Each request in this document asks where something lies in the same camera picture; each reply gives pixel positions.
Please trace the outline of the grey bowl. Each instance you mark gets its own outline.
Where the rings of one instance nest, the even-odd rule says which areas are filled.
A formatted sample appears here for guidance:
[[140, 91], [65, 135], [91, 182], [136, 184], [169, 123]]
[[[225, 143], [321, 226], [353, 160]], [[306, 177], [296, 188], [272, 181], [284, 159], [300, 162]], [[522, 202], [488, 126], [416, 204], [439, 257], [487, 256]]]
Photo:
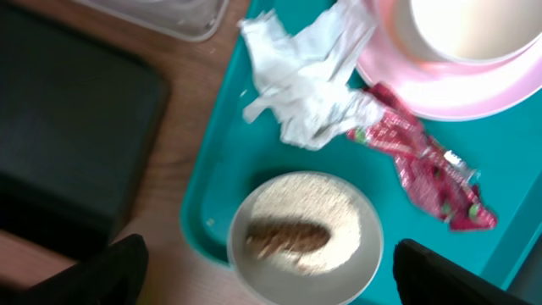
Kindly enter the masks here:
[[347, 304], [377, 274], [384, 235], [372, 203], [339, 177], [297, 171], [256, 187], [232, 219], [227, 255], [267, 304]]

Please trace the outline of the white napkin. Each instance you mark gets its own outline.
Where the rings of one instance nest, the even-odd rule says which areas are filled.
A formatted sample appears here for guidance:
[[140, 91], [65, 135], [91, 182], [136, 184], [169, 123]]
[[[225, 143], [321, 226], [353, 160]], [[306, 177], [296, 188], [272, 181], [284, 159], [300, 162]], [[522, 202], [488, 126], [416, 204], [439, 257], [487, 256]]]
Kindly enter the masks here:
[[243, 110], [247, 123], [269, 109], [283, 143], [315, 151], [383, 118], [375, 97], [347, 85], [376, 29], [362, 2], [339, 0], [294, 36], [274, 11], [244, 19], [239, 27], [258, 92]]

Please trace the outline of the red snack wrapper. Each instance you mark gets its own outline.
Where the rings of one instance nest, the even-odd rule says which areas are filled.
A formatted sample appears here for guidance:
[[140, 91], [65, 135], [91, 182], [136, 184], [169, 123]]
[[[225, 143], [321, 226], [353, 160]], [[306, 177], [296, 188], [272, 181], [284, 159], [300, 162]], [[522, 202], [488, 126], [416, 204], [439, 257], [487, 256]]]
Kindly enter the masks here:
[[451, 230], [495, 228], [496, 215], [470, 181], [474, 171], [442, 147], [391, 89], [378, 83], [364, 92], [384, 108], [383, 117], [369, 127], [349, 130], [347, 137], [390, 155], [410, 201]]

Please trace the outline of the rice and food scraps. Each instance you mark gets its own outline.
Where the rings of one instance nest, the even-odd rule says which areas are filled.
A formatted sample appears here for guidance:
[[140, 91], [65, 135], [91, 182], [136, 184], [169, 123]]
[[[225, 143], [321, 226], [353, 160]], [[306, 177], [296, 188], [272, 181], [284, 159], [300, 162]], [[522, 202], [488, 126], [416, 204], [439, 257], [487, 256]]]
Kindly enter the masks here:
[[287, 175], [256, 196], [245, 237], [257, 260], [298, 275], [321, 275], [346, 263], [361, 244], [355, 197], [316, 174]]

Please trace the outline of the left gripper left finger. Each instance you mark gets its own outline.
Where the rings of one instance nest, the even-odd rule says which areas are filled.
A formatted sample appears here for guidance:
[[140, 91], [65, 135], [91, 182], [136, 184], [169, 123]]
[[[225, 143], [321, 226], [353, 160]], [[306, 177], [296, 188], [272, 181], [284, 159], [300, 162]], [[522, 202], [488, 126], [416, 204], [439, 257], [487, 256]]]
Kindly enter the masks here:
[[132, 234], [84, 262], [27, 289], [1, 284], [8, 305], [136, 305], [145, 282], [149, 252]]

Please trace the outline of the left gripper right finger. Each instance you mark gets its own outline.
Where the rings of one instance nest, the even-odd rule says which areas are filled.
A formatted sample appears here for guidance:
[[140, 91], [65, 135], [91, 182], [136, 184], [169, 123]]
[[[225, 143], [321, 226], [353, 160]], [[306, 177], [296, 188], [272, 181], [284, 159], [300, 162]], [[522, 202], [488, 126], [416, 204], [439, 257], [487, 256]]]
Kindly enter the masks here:
[[529, 305], [412, 239], [393, 253], [402, 305]]

